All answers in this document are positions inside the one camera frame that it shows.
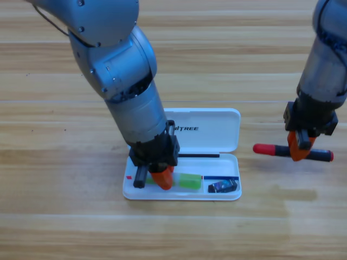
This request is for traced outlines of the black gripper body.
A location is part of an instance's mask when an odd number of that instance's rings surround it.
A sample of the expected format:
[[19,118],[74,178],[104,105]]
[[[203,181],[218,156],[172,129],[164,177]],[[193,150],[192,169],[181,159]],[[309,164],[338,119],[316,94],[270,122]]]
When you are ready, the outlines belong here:
[[142,189],[145,187],[148,173],[162,172],[169,165],[177,166],[179,150],[173,120],[168,120],[163,132],[153,140],[132,144],[129,156],[137,167],[133,186]]
[[339,103],[318,101],[298,92],[298,97],[289,102],[284,111],[285,130],[294,133],[298,149],[310,150],[311,138],[332,135],[338,123],[337,108]]

